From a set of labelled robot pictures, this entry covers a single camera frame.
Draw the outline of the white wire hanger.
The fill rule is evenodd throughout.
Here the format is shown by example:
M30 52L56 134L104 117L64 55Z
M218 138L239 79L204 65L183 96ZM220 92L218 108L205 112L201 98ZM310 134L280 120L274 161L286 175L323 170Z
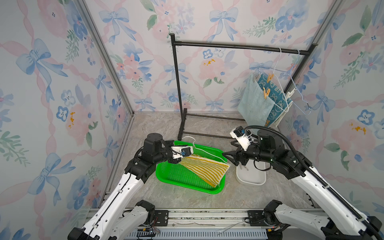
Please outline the white wire hanger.
M187 142L187 139L189 139L189 144L194 148L194 150L197 150L199 153L203 153L205 158L209 158L211 160L217 160L222 163L228 163L227 160L223 157L222 150L219 150L217 148L203 146L196 144L196 139L192 136L185 136L182 137L182 141Z

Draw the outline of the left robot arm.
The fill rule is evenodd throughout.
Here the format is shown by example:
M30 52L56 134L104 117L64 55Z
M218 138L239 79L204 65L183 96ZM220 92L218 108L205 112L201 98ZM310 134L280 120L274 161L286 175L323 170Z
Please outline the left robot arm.
M153 204L140 201L124 216L127 204L155 172L159 163L178 164L193 152L188 145L176 146L173 140L165 141L161 134L149 134L101 208L83 227L73 228L68 239L123 240L140 225L151 224L155 212Z

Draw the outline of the yellow striped towel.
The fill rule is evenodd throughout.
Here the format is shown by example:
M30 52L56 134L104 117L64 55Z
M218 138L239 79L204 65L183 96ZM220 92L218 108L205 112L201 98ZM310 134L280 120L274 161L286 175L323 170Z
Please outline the yellow striped towel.
M179 164L196 174L213 188L221 183L221 180L230 168L230 165L227 163L200 157L198 155L182 158Z

